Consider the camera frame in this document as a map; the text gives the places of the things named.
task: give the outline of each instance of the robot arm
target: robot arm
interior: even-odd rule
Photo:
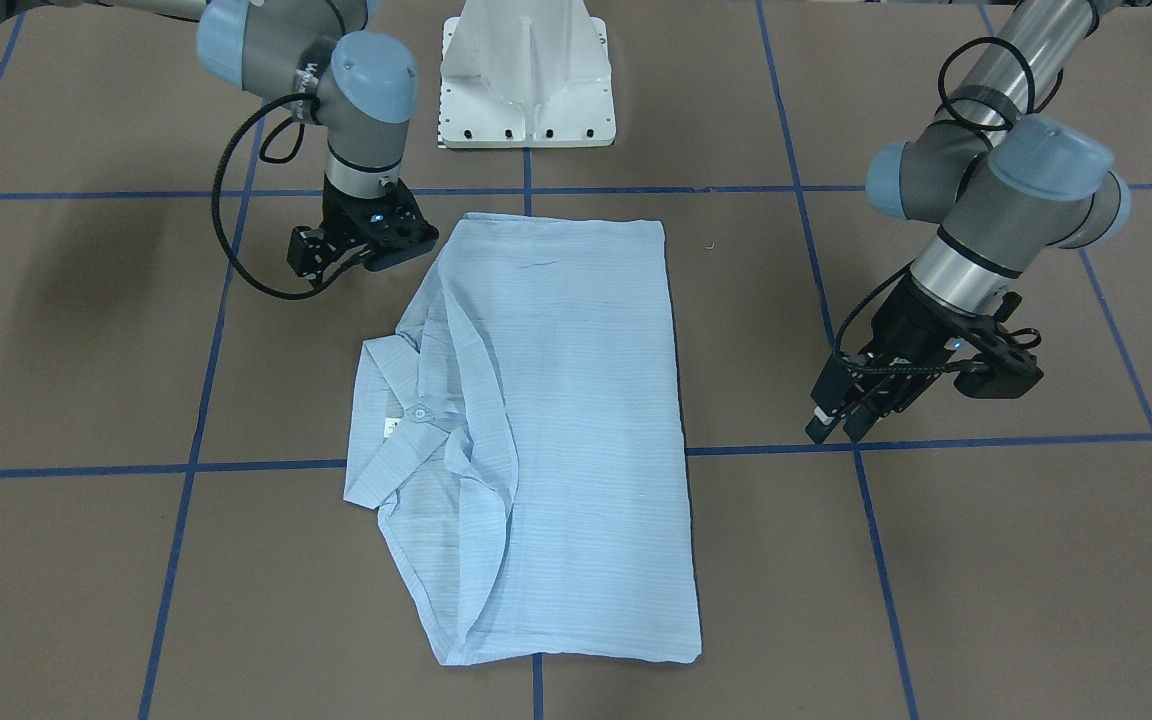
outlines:
[[[1011,285],[1045,247],[1079,249],[1112,236],[1130,196],[1111,172],[1112,152],[1034,114],[1043,108],[1036,99],[1116,5],[1022,3],[1000,37],[963,47],[991,45],[949,94],[942,68],[941,108],[923,135],[878,152],[865,183],[870,204],[938,228],[914,263],[865,300],[895,285],[858,355],[842,350],[842,336],[861,308],[841,325],[812,392],[813,442],[840,423],[859,441],[941,374],[958,373],[955,387],[969,397],[1020,397],[1043,378],[1029,351],[1038,332],[1002,325],[1020,304]],[[964,344],[975,356],[950,362]]]
[[[36,6],[79,3],[0,1],[0,23]],[[219,197],[212,197],[221,247],[248,282],[283,300],[302,300],[324,290],[340,270],[356,264],[384,270],[433,250],[438,232],[425,222],[399,179],[416,105],[416,60],[401,41],[365,29],[379,0],[111,0],[101,5],[197,18],[198,59],[205,68],[230,85],[289,106],[294,122],[328,128],[323,222],[316,228],[293,228],[288,247],[288,264],[311,283],[310,291],[274,291],[255,281],[223,240]],[[271,109],[275,108],[266,106],[262,114]],[[255,120],[248,120],[244,129]],[[225,151],[222,166],[237,141],[238,136]],[[328,274],[332,265],[338,265],[338,272]]]

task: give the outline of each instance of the light blue joint cap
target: light blue joint cap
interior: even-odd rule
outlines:
[[[900,199],[900,165],[905,156],[908,142],[892,142],[878,151],[869,164],[865,176],[865,197],[869,205],[879,213],[908,220],[905,204]]]
[[[1114,223],[1111,223],[1111,227],[1102,234],[1100,241],[1111,240],[1111,237],[1116,236],[1123,229],[1123,225],[1128,223],[1128,218],[1132,217],[1132,190],[1114,170],[1111,170],[1111,176],[1114,177],[1114,182],[1119,183],[1119,214],[1114,217]]]
[[[247,0],[211,0],[198,18],[198,61],[211,74],[243,88],[243,36]]]
[[[991,152],[988,164],[998,179],[1025,195],[1083,200],[1114,167],[1114,152],[1056,120],[1025,115]]]
[[[416,111],[416,58],[402,41],[361,29],[340,38],[332,74],[355,108],[384,123],[404,123]]]

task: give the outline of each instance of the black object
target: black object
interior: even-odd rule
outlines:
[[[364,268],[385,270],[425,255],[437,241],[438,229],[420,217],[415,197],[402,181],[373,200],[346,195],[324,181],[323,223],[317,228],[291,228],[287,264],[311,286],[319,287],[325,270],[356,247]]]
[[[1020,397],[1043,379],[1029,351],[1043,338],[1032,328],[1011,333],[1002,327],[1020,295],[1007,293],[995,314],[962,314],[919,290],[908,270],[899,276],[870,320],[873,340],[854,356],[842,354],[838,343],[820,370],[812,388],[819,414],[805,427],[812,442],[826,441],[839,420],[847,437],[859,441],[884,416],[904,411],[941,374],[958,373],[954,387],[969,397]],[[1018,341],[1023,336],[1032,340]],[[947,363],[960,339],[977,354]]]

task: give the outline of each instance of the blue grid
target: blue grid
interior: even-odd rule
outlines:
[[[608,194],[705,194],[705,192],[755,192],[755,194],[790,194],[794,195],[799,218],[803,222],[805,250],[810,265],[814,287],[817,287],[820,304],[820,318],[827,340],[833,341],[833,323],[824,290],[823,273],[819,270],[817,253],[814,253],[814,241],[812,234],[812,222],[806,209],[805,194],[809,192],[858,192],[864,190],[864,185],[856,184],[803,184],[799,177],[799,168],[794,152],[794,141],[791,136],[790,120],[781,96],[780,73],[776,71],[776,60],[772,51],[771,38],[765,18],[763,0],[755,0],[755,8],[758,12],[759,31],[763,39],[765,56],[767,56],[768,74],[771,77],[772,91],[776,99],[776,113],[780,115],[781,131],[785,141],[785,151],[790,165],[791,184],[776,185],[708,185],[708,187],[682,187],[682,185],[642,185],[642,187],[532,187],[532,159],[531,151],[522,151],[522,177],[524,187],[498,187],[498,188],[422,188],[415,190],[416,195],[439,196],[439,195],[521,195],[524,199],[525,214],[532,211],[532,199],[536,195],[608,195]],[[978,8],[982,22],[987,31],[993,35],[995,29],[991,23],[984,6]],[[12,35],[3,50],[3,58],[0,60],[0,82],[12,60],[13,51],[17,46],[20,32],[24,25],[24,17],[17,17],[12,28]],[[262,127],[257,126],[256,137],[262,136]],[[241,191],[223,191],[225,197],[238,197],[238,223],[234,232],[234,247],[238,249],[242,241],[243,223],[247,221],[247,210],[253,197],[314,197],[321,195],[317,190],[253,190],[252,182],[257,167],[257,145],[252,141],[252,150],[248,158],[247,181]],[[1130,185],[1135,191],[1152,191],[1152,183],[1137,183]],[[0,200],[128,200],[128,199],[206,199],[209,191],[113,191],[113,192],[0,192]],[[858,442],[858,444],[833,444],[833,445],[765,445],[765,446],[726,446],[726,447],[690,447],[685,454],[689,456],[723,456],[723,455],[793,455],[814,454],[816,452],[847,452],[851,454],[855,464],[856,480],[861,493],[861,505],[863,505],[865,520],[867,520],[870,543],[874,553],[874,564],[879,579],[879,588],[882,592],[884,607],[887,609],[888,626],[890,626],[892,646],[895,652],[897,670],[901,677],[901,685],[904,688],[905,705],[908,706],[911,720],[918,719],[918,705],[916,705],[914,681],[911,680],[909,664],[905,659],[904,642],[901,639],[900,620],[896,613],[895,594],[892,592],[890,578],[887,575],[886,560],[882,554],[882,537],[879,533],[878,521],[873,507],[872,497],[869,493],[867,473],[865,473],[864,454],[867,452],[884,450],[931,450],[931,448],[958,448],[958,447],[1021,447],[1021,446],[1051,446],[1051,445],[1087,445],[1087,444],[1152,444],[1152,407],[1140,379],[1135,372],[1132,357],[1130,357],[1126,341],[1121,336],[1116,320],[1100,285],[1100,279],[1096,274],[1091,258],[1079,251],[1084,268],[1087,271],[1087,281],[1091,282],[1098,302],[1105,314],[1108,329],[1115,340],[1119,354],[1124,363],[1130,379],[1132,379],[1134,391],[1142,410],[1149,420],[1147,433],[1107,433],[1107,434],[1076,434],[1076,435],[1038,435],[1038,437],[996,437],[996,438],[967,438],[967,439],[929,439],[927,441],[892,441],[892,442]],[[195,429],[191,448],[189,448],[189,460],[179,464],[150,464],[150,465],[114,465],[114,467],[76,467],[76,468],[21,468],[0,469],[0,479],[18,478],[54,478],[54,477],[118,477],[119,475],[144,475],[144,473],[182,473],[184,483],[180,492],[179,514],[175,520],[172,550],[169,553],[168,568],[162,584],[162,596],[159,614],[156,619],[154,642],[147,659],[145,687],[143,687],[141,698],[141,720],[146,720],[150,715],[152,696],[154,696],[154,684],[157,665],[161,657],[162,642],[166,632],[166,621],[170,612],[172,594],[174,589],[175,571],[179,568],[180,552],[183,550],[184,530],[188,520],[189,501],[191,501],[194,482],[197,473],[232,473],[232,471],[268,471],[268,470],[310,470],[310,469],[340,469],[344,468],[342,458],[306,458],[287,461],[240,461],[240,462],[202,462],[200,447],[204,430],[206,427],[207,409],[211,400],[212,382],[215,379],[217,364],[220,353],[220,343],[223,341],[225,308],[227,306],[229,287],[233,282],[233,270],[225,273],[223,289],[215,311],[215,328],[212,333],[210,356],[204,378],[204,386],[200,392],[200,403],[198,404],[198,418]],[[544,674],[543,655],[536,653],[531,659],[532,667],[532,712],[535,719],[544,717]]]

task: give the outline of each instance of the white mounting plate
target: white mounting plate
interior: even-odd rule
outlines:
[[[444,23],[444,58],[460,20]],[[607,54],[607,23],[601,18],[590,22]],[[526,127],[526,115],[532,111],[535,127]],[[568,82],[535,109],[506,101],[480,82],[444,77],[439,88],[439,147],[604,147],[615,139],[611,76]]]

